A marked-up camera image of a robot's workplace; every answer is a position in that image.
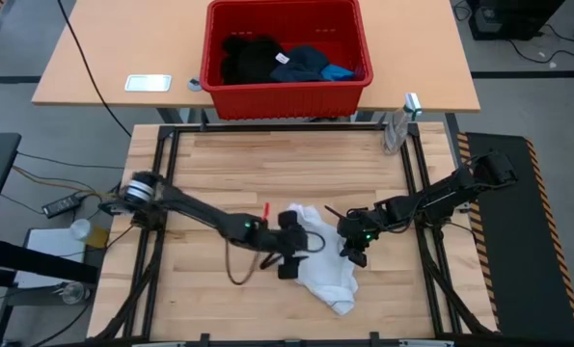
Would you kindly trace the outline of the clear glass jar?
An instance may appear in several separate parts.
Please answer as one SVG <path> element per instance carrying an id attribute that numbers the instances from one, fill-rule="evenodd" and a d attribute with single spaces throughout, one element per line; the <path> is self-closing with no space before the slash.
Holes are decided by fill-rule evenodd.
<path id="1" fill-rule="evenodd" d="M 59 295 L 62 301 L 67 305 L 80 305 L 90 299 L 92 288 L 78 281 L 68 282 L 62 287 Z"/>

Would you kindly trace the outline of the light wooden desk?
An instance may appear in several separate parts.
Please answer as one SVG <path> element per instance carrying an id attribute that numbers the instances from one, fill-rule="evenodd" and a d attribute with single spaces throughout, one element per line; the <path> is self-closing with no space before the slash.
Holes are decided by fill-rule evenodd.
<path id="1" fill-rule="evenodd" d="M 36 105 L 209 106 L 201 71 L 210 0 L 77 0 L 41 75 Z M 359 106 L 390 110 L 415 93 L 427 112 L 480 109 L 449 0 L 359 0 L 373 79 Z M 169 74 L 165 93 L 126 92 L 130 74 Z"/>

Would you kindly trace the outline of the black garment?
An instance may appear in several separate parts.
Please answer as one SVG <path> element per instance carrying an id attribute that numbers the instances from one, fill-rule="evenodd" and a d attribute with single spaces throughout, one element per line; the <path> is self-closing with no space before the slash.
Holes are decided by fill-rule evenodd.
<path id="1" fill-rule="evenodd" d="M 285 50 L 272 38 L 258 36 L 246 40 L 229 36 L 223 40 L 222 48 L 226 53 L 221 63 L 225 85 L 275 83 L 271 73 L 280 64 L 276 56 Z"/>

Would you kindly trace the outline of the white flat box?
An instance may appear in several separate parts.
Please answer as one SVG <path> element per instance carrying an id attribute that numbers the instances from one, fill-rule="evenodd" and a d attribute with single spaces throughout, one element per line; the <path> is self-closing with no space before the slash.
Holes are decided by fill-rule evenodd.
<path id="1" fill-rule="evenodd" d="M 24 247 L 80 263 L 84 260 L 85 244 L 74 239 L 67 228 L 31 228 Z M 54 286 L 68 280 L 17 271 L 14 282 L 18 288 L 36 288 Z"/>

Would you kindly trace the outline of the black power adapter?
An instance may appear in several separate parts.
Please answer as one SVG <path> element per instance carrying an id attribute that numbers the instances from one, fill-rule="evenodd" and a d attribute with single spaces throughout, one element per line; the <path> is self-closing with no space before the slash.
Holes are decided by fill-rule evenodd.
<path id="1" fill-rule="evenodd" d="M 47 219 L 73 211 L 81 205 L 81 199 L 75 194 L 60 198 L 41 207 L 41 211 Z"/>

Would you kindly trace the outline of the clear bottle amber liquid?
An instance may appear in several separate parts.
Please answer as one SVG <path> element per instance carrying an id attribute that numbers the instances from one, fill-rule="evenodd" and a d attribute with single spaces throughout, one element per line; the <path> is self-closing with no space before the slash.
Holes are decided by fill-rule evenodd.
<path id="1" fill-rule="evenodd" d="M 103 227 L 94 226 L 87 219 L 74 221 L 69 227 L 70 235 L 77 241 L 97 249 L 107 246 L 109 231 Z"/>

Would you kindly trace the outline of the bright blue garment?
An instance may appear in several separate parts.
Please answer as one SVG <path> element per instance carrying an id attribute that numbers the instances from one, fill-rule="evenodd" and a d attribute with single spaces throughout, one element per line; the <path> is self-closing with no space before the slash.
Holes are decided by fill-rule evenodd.
<path id="1" fill-rule="evenodd" d="M 336 65 L 327 65 L 320 71 L 321 76 L 328 81 L 350 81 L 354 78 L 353 71 Z"/>

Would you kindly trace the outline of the red plastic laundry bin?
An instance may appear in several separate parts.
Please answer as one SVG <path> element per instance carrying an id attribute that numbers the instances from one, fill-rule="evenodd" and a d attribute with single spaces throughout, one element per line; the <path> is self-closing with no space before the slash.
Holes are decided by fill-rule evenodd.
<path id="1" fill-rule="evenodd" d="M 223 40 L 268 36 L 284 53 L 310 45 L 350 81 L 225 85 Z M 356 111 L 373 78 L 358 0 L 212 0 L 206 9 L 200 81 L 223 120 L 342 117 Z"/>

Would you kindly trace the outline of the clear spray bottle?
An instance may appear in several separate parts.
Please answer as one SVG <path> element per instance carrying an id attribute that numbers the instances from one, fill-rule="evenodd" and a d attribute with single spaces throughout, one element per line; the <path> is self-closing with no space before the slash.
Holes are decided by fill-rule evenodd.
<path id="1" fill-rule="evenodd" d="M 406 141 L 408 125 L 423 112 L 415 93 L 407 93 L 404 104 L 393 111 L 384 129 L 383 147 L 387 154 L 395 154 Z"/>

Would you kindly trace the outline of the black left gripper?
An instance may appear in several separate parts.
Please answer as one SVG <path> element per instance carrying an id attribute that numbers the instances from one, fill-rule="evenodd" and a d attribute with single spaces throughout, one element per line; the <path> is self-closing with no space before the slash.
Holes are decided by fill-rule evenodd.
<path id="1" fill-rule="evenodd" d="M 269 253 L 293 256 L 297 252 L 308 250 L 308 235 L 304 229 L 288 229 L 271 232 L 265 241 L 265 250 Z M 298 278 L 299 257 L 283 257 L 278 269 L 280 280 Z"/>

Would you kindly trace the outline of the dark navy garment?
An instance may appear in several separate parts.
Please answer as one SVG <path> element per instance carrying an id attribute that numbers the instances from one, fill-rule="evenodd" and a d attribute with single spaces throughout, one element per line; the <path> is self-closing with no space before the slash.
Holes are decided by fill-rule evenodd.
<path id="1" fill-rule="evenodd" d="M 326 81 L 321 71 L 329 61 L 324 53 L 310 45 L 300 45 L 287 53 L 278 53 L 277 66 L 271 71 L 272 80 L 280 83 L 322 82 Z"/>

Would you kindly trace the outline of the black computer case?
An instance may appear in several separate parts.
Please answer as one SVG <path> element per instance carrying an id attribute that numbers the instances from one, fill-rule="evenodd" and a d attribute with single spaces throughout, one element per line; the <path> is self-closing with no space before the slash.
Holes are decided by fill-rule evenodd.
<path id="1" fill-rule="evenodd" d="M 474 40 L 531 40 L 565 0 L 466 0 Z"/>

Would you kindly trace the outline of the black aluminium table frame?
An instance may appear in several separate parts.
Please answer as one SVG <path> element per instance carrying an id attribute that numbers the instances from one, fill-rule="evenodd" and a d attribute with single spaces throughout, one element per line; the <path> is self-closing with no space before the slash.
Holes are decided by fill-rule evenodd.
<path id="1" fill-rule="evenodd" d="M 164 141 L 163 172 L 186 193 L 228 212 L 273 213 L 313 205 L 336 213 L 406 193 L 398 155 L 375 129 L 334 124 L 268 125 L 249 132 L 184 132 Z M 212 229 L 178 214 L 167 219 L 150 327 L 154 340 L 361 339 L 434 334 L 414 229 L 384 233 L 355 272 L 355 307 L 337 315 L 306 287 L 251 269 L 253 254 L 227 247 Z"/>

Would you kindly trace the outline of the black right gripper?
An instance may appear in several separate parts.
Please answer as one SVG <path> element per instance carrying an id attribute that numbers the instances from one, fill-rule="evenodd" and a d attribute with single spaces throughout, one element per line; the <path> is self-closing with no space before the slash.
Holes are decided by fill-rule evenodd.
<path id="1" fill-rule="evenodd" d="M 359 266 L 367 266 L 365 249 L 378 238 L 382 227 L 369 217 L 346 218 L 339 221 L 339 235 L 344 239 L 348 259 L 356 264 L 359 250 Z"/>

